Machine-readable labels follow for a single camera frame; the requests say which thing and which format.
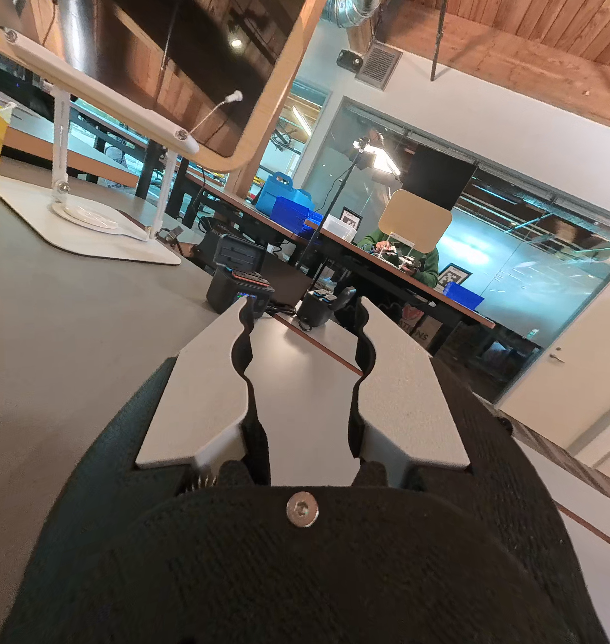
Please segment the studio light on stand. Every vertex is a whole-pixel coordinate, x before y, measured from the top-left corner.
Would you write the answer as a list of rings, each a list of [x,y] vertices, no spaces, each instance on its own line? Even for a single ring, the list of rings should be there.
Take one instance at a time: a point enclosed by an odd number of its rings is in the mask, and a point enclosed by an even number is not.
[[[381,152],[386,157],[388,156],[386,150],[383,149],[383,146],[377,146],[377,143],[382,141],[383,141],[383,137],[381,134],[379,134],[379,136],[374,142],[369,137],[363,137],[357,141],[355,156],[351,160],[351,164],[349,165],[349,167],[343,173],[341,173],[341,175],[339,175],[337,179],[333,181],[331,188],[333,188],[336,183],[338,183],[339,186],[336,189],[336,192],[334,193],[333,198],[329,203],[327,203],[328,198],[327,197],[325,198],[323,205],[324,206],[327,205],[327,208],[323,212],[321,221],[317,223],[317,225],[314,227],[313,233],[309,238],[307,245],[305,246],[301,255],[298,257],[297,261],[294,264],[294,268],[300,270],[308,254],[314,251],[317,237],[319,237],[320,231],[322,230],[325,222],[329,218],[329,215],[331,214],[337,200],[339,199],[342,191],[344,190],[347,182],[349,181],[349,178],[351,177],[351,174],[353,173],[353,171],[358,167],[362,170],[373,169],[374,163],[380,156]]]

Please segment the white mirror stand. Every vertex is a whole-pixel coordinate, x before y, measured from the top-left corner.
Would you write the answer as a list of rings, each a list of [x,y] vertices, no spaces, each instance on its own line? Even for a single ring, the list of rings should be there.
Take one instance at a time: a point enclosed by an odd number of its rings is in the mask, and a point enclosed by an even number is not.
[[[58,82],[52,86],[55,110],[50,189],[0,176],[0,198],[44,241],[68,253],[109,260],[179,265],[180,259],[172,251],[164,249],[157,235],[162,228],[178,154],[188,158],[199,152],[199,144],[192,136],[198,125],[187,131],[159,113],[142,108],[7,24],[0,26],[0,45],[23,67],[32,66],[40,75]],[[82,90],[96,100],[105,99],[110,109],[121,110],[124,116],[148,127],[157,140],[170,143],[155,217],[148,227],[140,228],[115,208],[71,196],[67,173],[71,95],[66,88]]]

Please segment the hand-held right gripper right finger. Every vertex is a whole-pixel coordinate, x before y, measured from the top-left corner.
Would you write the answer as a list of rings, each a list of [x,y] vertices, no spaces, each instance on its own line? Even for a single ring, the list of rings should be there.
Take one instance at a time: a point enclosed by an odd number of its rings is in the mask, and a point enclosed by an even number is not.
[[[429,354],[365,297],[355,309],[355,360],[349,448],[384,467],[389,487],[403,488],[413,470],[463,472],[470,458]]]

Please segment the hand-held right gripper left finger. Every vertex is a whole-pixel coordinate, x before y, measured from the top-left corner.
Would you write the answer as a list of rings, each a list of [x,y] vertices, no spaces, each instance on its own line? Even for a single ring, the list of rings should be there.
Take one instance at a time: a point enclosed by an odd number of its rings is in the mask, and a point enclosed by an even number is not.
[[[242,461],[269,485],[268,438],[245,375],[253,353],[253,302],[242,297],[178,354],[143,439],[140,469],[190,466],[202,479],[228,461]]]

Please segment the light blue tote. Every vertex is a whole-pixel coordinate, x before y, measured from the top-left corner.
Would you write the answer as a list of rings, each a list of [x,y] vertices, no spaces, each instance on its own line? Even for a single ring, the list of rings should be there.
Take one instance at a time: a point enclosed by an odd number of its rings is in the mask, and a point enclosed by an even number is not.
[[[265,183],[255,199],[255,208],[269,216],[278,197],[284,197],[296,204],[315,210],[311,195],[293,185],[292,178],[285,173],[275,172],[265,180]]]

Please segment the plain wooden post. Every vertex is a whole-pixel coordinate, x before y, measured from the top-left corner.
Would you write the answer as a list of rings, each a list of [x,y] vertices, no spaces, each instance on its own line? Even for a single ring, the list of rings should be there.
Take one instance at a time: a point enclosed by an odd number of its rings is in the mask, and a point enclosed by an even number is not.
[[[264,145],[256,150],[254,156],[247,163],[229,173],[224,188],[226,192],[242,199],[248,196],[253,179],[261,165],[262,156],[269,144],[269,140],[265,141]]]

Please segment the metal ceiling rod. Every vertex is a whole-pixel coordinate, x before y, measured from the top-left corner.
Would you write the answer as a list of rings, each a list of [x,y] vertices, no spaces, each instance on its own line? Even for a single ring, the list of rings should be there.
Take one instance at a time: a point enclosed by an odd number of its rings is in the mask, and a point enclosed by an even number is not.
[[[437,26],[437,32],[436,32],[436,39],[435,39],[435,46],[434,46],[434,52],[433,52],[433,57],[432,57],[432,66],[431,66],[431,71],[430,71],[430,82],[434,82],[436,78],[436,71],[437,71],[437,66],[438,66],[438,59],[439,59],[439,51],[441,47],[441,42],[443,39],[444,35],[444,24],[445,24],[445,16],[446,16],[446,9],[447,9],[448,1],[444,0],[441,2],[440,10],[439,10],[439,17],[438,17],[438,26]]]

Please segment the cardboard box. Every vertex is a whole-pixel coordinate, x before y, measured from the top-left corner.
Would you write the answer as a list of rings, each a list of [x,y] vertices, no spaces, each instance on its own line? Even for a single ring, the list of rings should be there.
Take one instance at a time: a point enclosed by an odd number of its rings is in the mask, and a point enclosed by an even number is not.
[[[443,326],[442,323],[417,307],[406,303],[398,326],[430,353],[430,347]]]

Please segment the clear plastic box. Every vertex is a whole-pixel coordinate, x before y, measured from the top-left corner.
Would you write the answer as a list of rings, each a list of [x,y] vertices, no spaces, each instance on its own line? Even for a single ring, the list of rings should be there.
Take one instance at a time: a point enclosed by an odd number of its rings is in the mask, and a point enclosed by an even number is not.
[[[325,221],[322,224],[322,230],[326,230],[349,243],[354,240],[357,233],[357,230],[350,223],[334,216],[325,217]]]

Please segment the black battery charger case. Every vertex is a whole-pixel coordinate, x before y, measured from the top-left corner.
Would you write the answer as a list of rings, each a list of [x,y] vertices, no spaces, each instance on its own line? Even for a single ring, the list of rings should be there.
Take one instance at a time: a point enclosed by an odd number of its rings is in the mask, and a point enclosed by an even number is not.
[[[356,294],[357,290],[352,286],[343,289],[338,296],[324,288],[307,292],[295,313],[299,326],[308,332],[325,325],[332,315],[343,309]]]
[[[212,309],[222,314],[241,298],[252,302],[253,317],[260,318],[274,295],[274,288],[261,274],[266,249],[250,241],[224,234],[216,246],[216,269],[206,292]]]

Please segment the wall vent grille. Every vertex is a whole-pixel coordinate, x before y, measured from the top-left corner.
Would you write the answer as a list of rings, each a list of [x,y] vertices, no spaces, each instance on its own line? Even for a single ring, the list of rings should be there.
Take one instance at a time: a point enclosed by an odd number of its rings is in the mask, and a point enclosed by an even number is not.
[[[358,82],[384,92],[402,58],[403,52],[390,45],[373,41],[355,78]]]

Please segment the long wooden-edged desk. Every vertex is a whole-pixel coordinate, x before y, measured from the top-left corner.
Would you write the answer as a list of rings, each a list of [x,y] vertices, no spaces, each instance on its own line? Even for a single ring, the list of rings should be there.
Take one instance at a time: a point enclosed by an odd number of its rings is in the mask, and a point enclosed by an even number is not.
[[[243,198],[205,181],[196,169],[188,168],[181,191],[197,196],[200,189],[204,189],[207,195],[208,208],[219,213],[225,221],[237,226],[238,230],[252,240],[265,245],[277,245],[278,242],[283,241],[293,244],[295,259],[290,259],[289,265],[295,266],[296,261],[304,254],[307,275],[313,281],[318,279],[328,263],[334,263],[405,303],[411,304],[421,310],[427,318],[437,320],[441,326],[428,348],[432,355],[440,349],[460,323],[482,325],[487,329],[495,327],[493,321],[439,294],[412,276],[396,269],[392,264],[378,260],[326,229],[317,235],[313,246],[307,251],[307,239],[271,220]]]

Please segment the black wavy-back chair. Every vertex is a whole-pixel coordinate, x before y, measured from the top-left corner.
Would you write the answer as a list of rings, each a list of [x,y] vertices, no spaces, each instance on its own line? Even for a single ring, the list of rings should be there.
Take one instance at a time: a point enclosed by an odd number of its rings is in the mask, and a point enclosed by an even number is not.
[[[334,313],[334,316],[342,328],[351,334],[356,335],[356,304],[363,296],[378,307],[390,320],[398,324],[402,318],[403,308],[400,301],[389,293],[371,285],[356,285],[357,295],[343,308]]]

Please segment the black square panel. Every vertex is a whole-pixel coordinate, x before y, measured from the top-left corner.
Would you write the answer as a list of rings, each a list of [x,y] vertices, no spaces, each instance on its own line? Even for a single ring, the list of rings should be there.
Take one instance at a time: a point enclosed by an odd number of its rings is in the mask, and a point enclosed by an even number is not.
[[[418,144],[401,175],[402,189],[451,211],[476,170],[477,164]]]

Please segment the silver elbow air duct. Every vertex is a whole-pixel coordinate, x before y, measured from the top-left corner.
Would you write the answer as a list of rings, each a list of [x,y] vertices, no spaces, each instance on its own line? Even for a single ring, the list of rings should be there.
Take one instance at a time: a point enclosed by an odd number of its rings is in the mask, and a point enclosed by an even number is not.
[[[380,5],[381,1],[326,1],[320,19],[337,28],[353,28],[370,19]]]

